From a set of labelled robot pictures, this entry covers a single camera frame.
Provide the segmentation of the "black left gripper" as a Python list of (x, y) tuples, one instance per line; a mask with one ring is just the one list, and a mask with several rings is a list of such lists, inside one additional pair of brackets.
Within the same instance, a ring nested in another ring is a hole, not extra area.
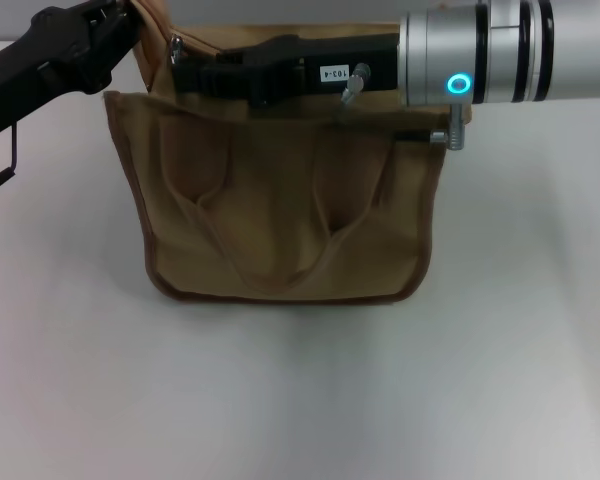
[(139, 41), (142, 23), (121, 0), (36, 13), (26, 33), (0, 50), (0, 133), (59, 96), (103, 90), (113, 66), (98, 61), (97, 50), (106, 37), (108, 54), (124, 57)]

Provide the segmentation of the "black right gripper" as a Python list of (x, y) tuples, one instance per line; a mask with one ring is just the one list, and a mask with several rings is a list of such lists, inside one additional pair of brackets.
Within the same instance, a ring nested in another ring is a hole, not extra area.
[[(327, 39), (284, 35), (266, 41), (252, 53), (252, 69), (242, 57), (208, 54), (189, 48), (173, 51), (174, 77), (181, 93), (249, 95), (249, 83), (231, 75), (252, 75), (252, 105), (270, 106), (288, 98), (342, 92), (360, 64), (366, 66), (365, 91), (397, 88), (396, 34)], [(226, 73), (229, 76), (199, 76)]]

